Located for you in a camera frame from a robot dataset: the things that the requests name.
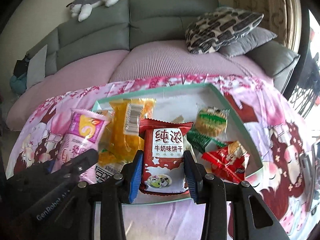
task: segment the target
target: black and white pillow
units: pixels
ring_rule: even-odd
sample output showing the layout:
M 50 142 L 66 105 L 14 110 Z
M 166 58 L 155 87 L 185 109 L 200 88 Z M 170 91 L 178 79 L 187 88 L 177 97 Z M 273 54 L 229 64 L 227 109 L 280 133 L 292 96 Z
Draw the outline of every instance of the black and white pillow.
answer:
M 263 14 L 243 9 L 219 7 L 213 13 L 205 13 L 191 23 L 186 30 L 187 48 L 191 54 L 217 51 L 242 38 L 262 20 Z

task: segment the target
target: stuffed animal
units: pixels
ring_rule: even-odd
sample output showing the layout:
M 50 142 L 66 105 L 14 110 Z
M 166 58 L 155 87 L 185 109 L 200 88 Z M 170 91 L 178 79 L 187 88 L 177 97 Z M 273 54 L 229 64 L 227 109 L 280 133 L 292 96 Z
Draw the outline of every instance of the stuffed animal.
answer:
M 102 4 L 109 7 L 116 2 L 118 2 L 118 0 L 74 0 L 66 7 L 69 7 L 72 17 L 78 16 L 78 21 L 82 22 L 90 16 L 92 8 L 96 8 Z

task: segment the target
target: beige patterned curtain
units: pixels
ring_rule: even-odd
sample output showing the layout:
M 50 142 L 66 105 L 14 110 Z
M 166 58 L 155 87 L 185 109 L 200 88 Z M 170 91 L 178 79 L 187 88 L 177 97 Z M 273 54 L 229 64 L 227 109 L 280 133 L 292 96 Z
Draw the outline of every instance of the beige patterned curtain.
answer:
M 300 0 L 234 0 L 235 8 L 264 14 L 260 27 L 278 35 L 276 41 L 298 51 L 301 32 Z

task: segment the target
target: wall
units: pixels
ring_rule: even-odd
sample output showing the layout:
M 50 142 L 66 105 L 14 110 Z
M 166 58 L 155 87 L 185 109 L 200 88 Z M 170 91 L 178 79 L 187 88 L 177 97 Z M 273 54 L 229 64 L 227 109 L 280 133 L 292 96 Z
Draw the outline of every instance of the wall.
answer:
M 17 59 L 60 23 L 70 18 L 66 5 L 73 0 L 23 0 L 0 36 L 0 93 L 10 92 L 9 78 Z M 233 0 L 219 0 L 233 6 Z

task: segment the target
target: ribbed pink fabric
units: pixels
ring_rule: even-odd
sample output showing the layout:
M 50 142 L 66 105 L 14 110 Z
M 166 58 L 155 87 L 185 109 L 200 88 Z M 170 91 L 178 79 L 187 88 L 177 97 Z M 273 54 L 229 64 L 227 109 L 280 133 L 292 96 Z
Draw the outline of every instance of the ribbed pink fabric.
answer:
M 256 76 L 273 84 L 263 70 L 246 56 L 227 59 L 220 53 L 192 55 L 185 41 L 154 41 L 134 48 L 110 82 L 177 74 Z

